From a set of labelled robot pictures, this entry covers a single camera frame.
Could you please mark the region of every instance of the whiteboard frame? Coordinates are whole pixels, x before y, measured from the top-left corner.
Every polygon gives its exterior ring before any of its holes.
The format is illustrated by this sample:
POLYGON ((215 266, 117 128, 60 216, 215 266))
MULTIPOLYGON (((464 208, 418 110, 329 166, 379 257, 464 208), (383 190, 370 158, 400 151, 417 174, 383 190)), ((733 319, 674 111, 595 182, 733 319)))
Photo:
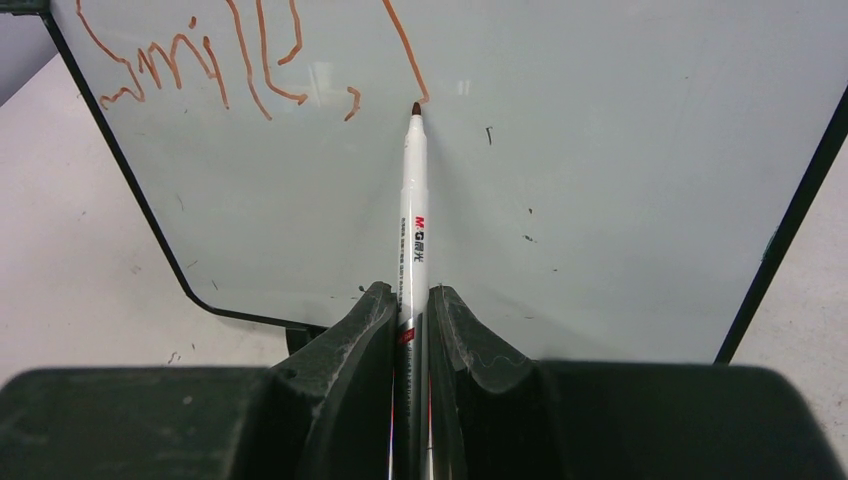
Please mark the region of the whiteboard frame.
MULTIPOLYGON (((177 281, 180 283, 180 286, 182 287, 183 291, 188 296, 188 298, 190 298, 200 308, 215 315, 295 329, 304 329, 306 327, 311 326, 309 324, 301 322, 266 317, 246 312, 220 309, 207 304, 206 302, 201 300, 200 297, 197 296, 197 294, 195 294, 195 292, 191 289, 182 269, 180 268, 180 265, 177 263, 176 257, 174 256, 171 247, 168 245, 168 242, 165 239, 162 229, 156 222, 156 218, 153 215, 153 211, 149 203, 147 202, 147 199, 145 198, 144 193, 141 190, 141 186, 138 184, 138 181, 136 180, 135 175, 132 169, 130 168, 126 157, 124 156, 121 147, 118 145, 118 141, 112 133, 111 127, 106 121, 106 117, 103 115, 103 112, 98 107, 97 100, 95 99, 94 94, 91 92, 91 89, 89 88, 88 83, 82 74, 82 71, 77 65, 76 60, 74 59, 74 56, 70 51, 70 48, 65 42, 65 39, 62 36, 62 33, 59 30, 59 27, 57 26, 50 12, 49 3, 46 1, 37 0, 5 2, 5 5, 0 4, 0 13, 3 12, 29 15, 37 14, 43 20, 44 25, 47 27, 47 31, 49 32, 50 36, 53 39, 53 42, 56 44, 56 47, 59 50, 59 54, 62 56, 65 65, 71 73, 71 77, 74 79, 74 82, 79 88, 80 93, 85 99, 86 105, 91 111, 91 114, 94 117, 94 120, 97 123, 97 126, 103 135, 103 138, 106 140, 106 144, 109 146, 112 155, 115 157, 115 160, 118 163, 118 167, 121 169, 121 172, 123 173, 127 184, 129 184, 133 196, 138 202, 139 207, 141 207, 141 211, 144 214, 144 217, 147 219, 151 230, 153 230, 153 234, 156 237, 156 241, 162 248, 162 252, 165 254, 165 258, 171 265, 171 269, 173 270, 174 275, 176 275, 177 281)), ((757 270, 754 280, 748 287, 748 292, 746 293, 745 298, 736 313, 736 316, 730 326, 730 329, 725 335, 721 348, 719 349, 716 355, 715 363, 729 363, 730 360, 733 358, 733 354, 735 353, 736 348, 742 341, 742 338, 745 335, 748 325, 750 325, 751 320, 753 319, 754 314, 756 313, 757 308, 760 305, 760 302, 765 296, 766 291, 768 291, 769 285, 771 284, 774 275, 777 273, 777 270, 780 267, 780 264, 783 261, 783 258, 789 249, 789 246, 792 244, 792 240, 795 237, 795 234, 798 232, 798 229, 800 228, 801 223, 803 222, 804 217, 807 214, 807 211, 809 210, 813 200, 815 199, 816 193, 818 193, 819 188, 821 187, 825 177, 827 176, 827 172, 830 170, 830 167, 833 164, 836 155, 839 153, 839 150, 842 147, 846 136, 848 136, 848 86, 846 86, 846 89, 843 92, 842 97, 834 110, 830 122, 828 123, 827 128, 822 134, 822 138, 819 141, 815 153, 810 159, 810 163, 808 164, 804 176, 801 179, 801 182, 799 183, 798 188, 796 189, 792 197, 789 207, 786 209, 786 212, 783 215, 780 225, 775 231, 774 236, 772 237, 772 240, 768 245, 768 248, 763 254, 763 259, 760 263, 760 267, 757 270)))

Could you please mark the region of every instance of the orange scribble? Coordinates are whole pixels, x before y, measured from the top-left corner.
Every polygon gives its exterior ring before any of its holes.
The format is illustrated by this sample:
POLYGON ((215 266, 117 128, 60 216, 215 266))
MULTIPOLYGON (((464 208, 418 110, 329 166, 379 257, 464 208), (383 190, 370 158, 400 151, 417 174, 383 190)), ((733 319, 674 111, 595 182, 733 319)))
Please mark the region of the orange scribble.
POLYGON ((256 106, 259 107, 259 110, 261 110, 262 114, 265 115, 265 118, 271 120, 271 114, 268 113, 268 110, 266 110, 265 106, 262 105, 262 101, 259 100, 259 95, 256 93, 256 87, 253 86, 253 67, 250 65, 247 45, 244 43, 244 32, 241 30, 241 18, 239 17, 238 9, 235 4, 233 4, 233 0, 227 0, 227 5, 230 6, 230 11, 233 13, 233 21, 236 25, 236 35, 238 36, 239 46, 241 47, 241 56, 244 58, 244 68, 247 71, 247 86, 250 88, 250 94, 253 96, 253 101, 256 103, 256 106))
MULTIPOLYGON (((300 45, 302 43, 302 39, 300 38, 300 18, 297 16, 297 10, 294 7, 294 0, 289 1, 289 7, 292 11, 292 17, 295 19, 295 37, 297 38, 297 43, 292 48, 288 57, 294 58, 294 56, 297 55, 297 52, 300 51, 300 45)), ((298 105, 303 105, 303 102, 307 99, 307 95, 305 93, 292 95, 291 93, 277 87, 271 81, 271 67, 268 65, 268 40, 265 34, 265 12, 262 10, 262 0, 256 0, 256 14, 259 17, 259 45, 262 50, 262 70, 265 73, 265 84, 268 85, 268 88, 277 95, 281 95, 289 100, 297 100, 298 105)))
MULTIPOLYGON (((117 93, 114 95, 102 95, 99 98, 100 106, 103 107, 104 110, 108 110, 109 107, 107 103, 115 103, 123 94, 129 93, 137 102, 143 103, 146 100, 144 94, 144 88, 141 86, 141 83, 138 80, 138 77, 133 70, 132 63, 124 57, 120 57, 115 54, 112 50, 110 50, 103 42, 100 41, 100 38, 94 33, 91 29, 91 26, 88 24, 88 20, 85 18, 85 15, 82 13, 82 2, 81 0, 76 1, 77 7, 77 16, 82 21, 83 27, 85 28, 88 36, 94 41, 95 44, 109 56, 115 62, 118 62, 124 65, 127 68, 127 73, 130 74, 130 77, 133 80, 133 84, 138 91, 133 91, 129 87, 121 87, 117 93)), ((197 18, 191 17, 191 22, 189 23, 189 28, 194 28, 194 25, 197 23, 197 18)), ((209 65, 206 64, 206 61, 200 55, 200 52, 197 50, 197 47, 182 33, 178 33, 174 35, 174 38, 171 40, 171 49, 168 53, 165 53, 165 50, 156 42, 151 42, 150 46, 147 48, 147 53, 145 54, 144 50, 139 48, 136 53, 138 57, 138 72, 143 74, 146 71, 150 72, 150 76, 153 78, 153 82, 156 84, 156 88, 162 89, 162 79, 159 77, 159 71, 156 68, 156 63, 153 61, 153 53, 159 52, 159 55, 165 61, 165 64, 168 66, 168 69, 171 70, 171 74, 174 76, 174 84, 177 89, 182 88, 182 78, 180 77, 179 66, 177 65, 177 48, 179 47, 180 42, 185 44, 192 53, 194 53, 197 61, 200 62, 200 66, 203 67, 203 70, 206 72, 206 76, 210 79, 216 80, 218 82, 218 87, 221 90, 221 100, 224 103, 224 107, 230 108, 229 103, 227 102, 227 93, 224 87, 224 81, 221 77, 221 70, 218 68, 218 62, 215 59, 214 53, 212 53, 212 47, 209 44, 209 39, 204 37, 203 47, 206 52, 209 54, 209 57, 212 62, 212 69, 209 68, 209 65)))
POLYGON ((383 5, 386 7, 386 11, 392 19, 395 30, 397 30, 398 36, 400 36, 400 41, 403 42, 403 48, 406 50, 406 58, 409 59, 409 65, 412 67, 412 72, 415 74, 415 80, 418 82, 418 87, 421 89, 422 97, 418 100, 418 103, 427 103, 430 101, 430 93, 427 92, 427 85, 424 84, 424 78, 421 76, 421 70, 418 68, 418 62, 415 61, 415 55, 412 53, 412 46, 409 45, 409 39, 406 38, 403 25, 400 24, 400 20, 397 18, 397 14, 395 13, 394 7, 392 7, 391 0, 383 0, 383 5))
POLYGON ((350 112, 345 116, 345 122, 353 118, 356 112, 359 111, 359 97, 362 95, 359 93, 359 90, 353 87, 347 87, 347 91, 353 94, 353 107, 351 107, 350 112))

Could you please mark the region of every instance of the gray wall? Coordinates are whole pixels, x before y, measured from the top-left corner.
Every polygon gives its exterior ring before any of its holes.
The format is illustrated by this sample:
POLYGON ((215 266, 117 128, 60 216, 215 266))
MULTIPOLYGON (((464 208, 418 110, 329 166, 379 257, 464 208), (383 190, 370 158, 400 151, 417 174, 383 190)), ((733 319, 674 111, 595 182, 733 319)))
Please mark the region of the gray wall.
POLYGON ((56 55, 38 17, 0 15, 0 105, 56 55))

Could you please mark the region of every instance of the white table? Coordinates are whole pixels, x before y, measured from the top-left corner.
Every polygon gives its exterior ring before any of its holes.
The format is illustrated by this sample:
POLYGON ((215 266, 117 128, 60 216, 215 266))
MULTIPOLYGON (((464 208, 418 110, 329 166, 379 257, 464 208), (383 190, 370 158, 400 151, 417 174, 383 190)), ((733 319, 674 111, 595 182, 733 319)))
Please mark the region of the white table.
MULTIPOLYGON (((54 58, 0 108, 0 384, 71 365, 271 365, 282 328, 180 289, 54 58)), ((848 159, 840 154, 737 352, 801 389, 848 465, 848 159)))

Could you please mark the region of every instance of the pen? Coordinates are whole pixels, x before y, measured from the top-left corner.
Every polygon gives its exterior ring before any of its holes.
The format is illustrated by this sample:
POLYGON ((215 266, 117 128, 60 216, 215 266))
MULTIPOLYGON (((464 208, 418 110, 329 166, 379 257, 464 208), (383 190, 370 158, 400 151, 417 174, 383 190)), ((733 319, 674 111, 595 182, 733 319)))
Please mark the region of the pen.
POLYGON ((424 349, 427 324, 427 137, 421 105, 412 106, 403 148, 400 211, 398 330, 395 348, 392 470, 396 479, 420 479, 426 443, 422 410, 428 398, 424 349))

